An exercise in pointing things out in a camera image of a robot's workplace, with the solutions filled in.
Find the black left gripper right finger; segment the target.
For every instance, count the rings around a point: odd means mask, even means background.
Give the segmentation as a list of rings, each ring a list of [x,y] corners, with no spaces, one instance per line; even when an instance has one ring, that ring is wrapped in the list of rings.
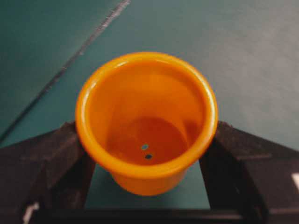
[[[211,209],[249,224],[298,223],[298,151],[220,121],[199,163]]]

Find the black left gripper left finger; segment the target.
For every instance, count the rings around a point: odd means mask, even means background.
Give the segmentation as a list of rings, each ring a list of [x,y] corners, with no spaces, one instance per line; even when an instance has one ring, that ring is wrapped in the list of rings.
[[[74,123],[0,150],[0,221],[22,224],[28,208],[82,211],[95,163]]]

